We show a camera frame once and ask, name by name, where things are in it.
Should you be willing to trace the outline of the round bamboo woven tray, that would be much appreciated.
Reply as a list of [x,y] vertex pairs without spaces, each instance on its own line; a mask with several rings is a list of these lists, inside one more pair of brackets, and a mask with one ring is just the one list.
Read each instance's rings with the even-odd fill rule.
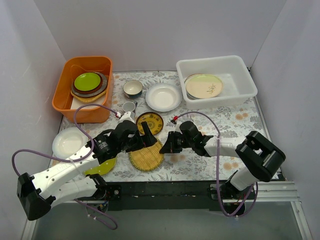
[[140,171],[153,171],[164,161],[165,156],[160,153],[162,147],[163,144],[157,139],[157,142],[152,146],[129,152],[129,160]]

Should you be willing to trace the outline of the white watermelon pattern plate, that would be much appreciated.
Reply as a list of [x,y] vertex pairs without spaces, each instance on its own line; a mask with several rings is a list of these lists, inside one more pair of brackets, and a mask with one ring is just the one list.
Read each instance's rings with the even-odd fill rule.
[[[191,76],[187,77],[185,80],[184,80],[184,86],[185,88],[187,88],[187,83],[189,82],[189,79],[191,78]],[[197,100],[198,98],[197,97],[194,97],[193,95],[191,95],[187,89],[186,90],[186,95],[189,99],[192,99],[192,100]]]

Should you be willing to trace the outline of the cream green glazed plate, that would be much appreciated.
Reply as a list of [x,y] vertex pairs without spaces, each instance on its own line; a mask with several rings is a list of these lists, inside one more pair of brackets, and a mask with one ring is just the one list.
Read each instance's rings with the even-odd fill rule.
[[186,85],[189,94],[197,99],[217,97],[223,90],[224,84],[220,78],[212,74],[200,74],[191,77]]

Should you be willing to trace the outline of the tan bird painted plate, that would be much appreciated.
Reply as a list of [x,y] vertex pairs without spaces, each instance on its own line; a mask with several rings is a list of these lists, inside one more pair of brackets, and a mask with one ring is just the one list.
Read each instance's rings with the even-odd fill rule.
[[185,79],[185,81],[186,81],[187,79],[189,79],[189,78],[192,78],[192,77],[195,77],[195,76],[198,76],[198,75],[200,75],[200,73],[191,74],[191,75],[189,75],[189,76]]

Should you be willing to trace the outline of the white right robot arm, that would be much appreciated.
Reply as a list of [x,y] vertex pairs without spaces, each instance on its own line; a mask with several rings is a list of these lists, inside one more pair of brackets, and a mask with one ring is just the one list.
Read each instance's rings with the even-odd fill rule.
[[270,182],[286,159],[286,155],[258,131],[245,138],[222,138],[203,135],[196,125],[186,121],[168,133],[161,154],[177,154],[191,148],[202,157],[239,158],[244,167],[233,173],[216,193],[223,199],[237,199],[256,182]]

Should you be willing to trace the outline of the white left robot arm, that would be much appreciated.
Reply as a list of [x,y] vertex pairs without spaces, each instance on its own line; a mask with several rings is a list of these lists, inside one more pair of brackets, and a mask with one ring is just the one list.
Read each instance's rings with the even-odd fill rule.
[[99,174],[90,174],[75,182],[72,179],[115,158],[121,152],[134,152],[156,144],[157,139],[148,124],[144,122],[142,128],[144,134],[140,134],[134,122],[124,120],[115,129],[102,131],[63,162],[34,175],[27,172],[19,175],[17,197],[27,219],[37,220],[51,208],[73,199],[103,199],[107,184]]

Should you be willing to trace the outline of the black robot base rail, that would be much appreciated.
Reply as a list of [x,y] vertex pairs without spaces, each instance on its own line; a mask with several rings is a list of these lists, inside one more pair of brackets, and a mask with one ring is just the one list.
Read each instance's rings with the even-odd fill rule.
[[213,199],[214,180],[108,182],[109,211],[197,210],[220,211]]

